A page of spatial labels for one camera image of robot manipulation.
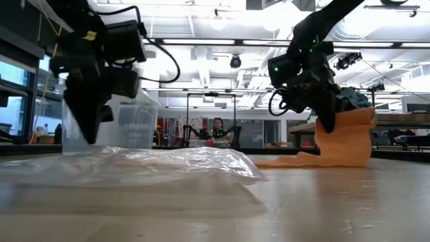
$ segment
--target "orange cloth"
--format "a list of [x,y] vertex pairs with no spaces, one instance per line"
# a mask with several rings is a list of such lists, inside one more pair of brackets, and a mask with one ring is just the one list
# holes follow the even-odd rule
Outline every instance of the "orange cloth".
[[315,124],[315,143],[320,155],[299,152],[296,157],[279,156],[275,161],[258,161],[259,168],[363,167],[370,159],[370,130],[375,128],[374,108],[360,108],[336,114],[335,129],[327,134],[319,119]]

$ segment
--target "clear plastic bag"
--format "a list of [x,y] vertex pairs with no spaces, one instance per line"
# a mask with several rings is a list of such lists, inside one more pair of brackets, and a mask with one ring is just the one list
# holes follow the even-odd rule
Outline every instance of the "clear plastic bag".
[[141,186],[208,175],[227,176],[241,184],[265,180],[243,153],[210,147],[172,151],[92,147],[75,155],[0,164],[0,182],[58,186]]

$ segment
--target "wooden table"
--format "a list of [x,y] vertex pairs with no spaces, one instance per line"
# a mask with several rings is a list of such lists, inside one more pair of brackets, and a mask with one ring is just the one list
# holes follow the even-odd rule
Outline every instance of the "wooden table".
[[[271,160],[272,156],[250,156]],[[0,241],[428,241],[430,166],[264,170],[146,187],[0,184]]]
[[[376,129],[429,128],[430,114],[376,114]],[[288,128],[294,135],[294,146],[302,146],[301,136],[315,134],[315,123],[301,124]]]

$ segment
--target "black cable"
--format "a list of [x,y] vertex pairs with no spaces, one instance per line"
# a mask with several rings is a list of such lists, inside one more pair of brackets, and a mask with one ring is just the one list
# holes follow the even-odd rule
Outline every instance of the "black cable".
[[416,93],[415,93],[415,92],[413,92],[413,91],[409,91],[408,89],[404,88],[402,85],[400,85],[400,84],[398,84],[397,82],[395,82],[395,81],[391,80],[390,78],[388,78],[387,76],[385,76],[384,74],[382,74],[380,71],[378,71],[378,70],[377,70],[377,68],[375,68],[374,66],[372,66],[371,64],[369,64],[367,61],[365,61],[365,60],[363,60],[363,59],[362,59],[362,61],[363,61],[364,63],[366,63],[370,68],[372,68],[373,70],[375,70],[377,73],[379,73],[381,76],[383,76],[383,78],[385,78],[385,79],[387,79],[387,80],[391,81],[392,83],[394,83],[395,85],[397,85],[397,86],[399,86],[399,87],[403,88],[406,92],[409,92],[410,94],[413,94],[413,95],[415,95],[415,96],[417,96],[417,97],[419,97],[419,98],[422,98],[422,99],[424,99],[424,100],[426,100],[426,101],[430,102],[430,99],[427,99],[427,98],[425,98],[425,97],[422,97],[422,96],[420,96],[420,95],[416,94]]
[[[109,15],[116,15],[116,14],[119,14],[119,13],[124,13],[126,11],[130,11],[130,10],[133,10],[133,9],[136,10],[138,24],[143,26],[143,24],[142,24],[142,18],[140,16],[140,10],[135,5],[130,6],[130,7],[126,7],[124,9],[120,9],[120,10],[117,10],[117,11],[113,11],[113,12],[102,13],[102,12],[99,12],[99,11],[94,11],[94,13],[98,14],[98,15],[109,16]],[[150,44],[152,44],[153,46],[157,47],[159,50],[161,50],[162,52],[164,52],[173,61],[173,63],[175,63],[177,74],[176,74],[176,76],[173,79],[168,80],[168,81],[159,81],[159,80],[154,80],[154,79],[150,79],[150,78],[146,78],[146,77],[139,77],[139,79],[140,80],[146,80],[146,81],[155,81],[155,82],[158,82],[158,83],[174,83],[175,81],[177,81],[179,79],[179,77],[181,76],[181,68],[179,67],[176,59],[166,49],[164,49],[162,46],[160,46],[156,42],[153,42],[152,40],[150,40],[146,36],[146,33],[141,33],[141,34],[142,34],[142,36],[143,36],[143,38],[145,40],[148,40],[148,42]],[[114,63],[114,64],[123,67],[123,66],[131,65],[134,61],[132,61],[132,62],[131,61],[126,61],[125,63]]]
[[275,113],[273,113],[273,111],[271,110],[271,103],[272,103],[272,101],[273,101],[273,98],[275,97],[275,95],[276,95],[276,94],[279,94],[280,96],[282,96],[282,89],[283,89],[283,87],[281,87],[281,88],[279,88],[279,89],[276,89],[276,90],[274,91],[274,93],[272,94],[271,98],[269,99],[269,113],[270,113],[272,116],[275,116],[275,117],[278,117],[278,116],[284,115],[286,112],[288,112],[288,108],[286,108],[284,111],[280,112],[279,114],[275,114]]

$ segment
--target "clear plastic bin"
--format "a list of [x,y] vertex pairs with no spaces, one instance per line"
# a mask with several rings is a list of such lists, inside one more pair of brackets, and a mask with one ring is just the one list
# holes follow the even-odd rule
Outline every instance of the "clear plastic bin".
[[[146,92],[139,91],[136,99],[113,95],[106,104],[114,113],[113,122],[102,122],[96,145],[129,149],[151,149],[160,104]],[[89,145],[73,118],[69,107],[62,102],[62,152],[72,154],[88,149]]]

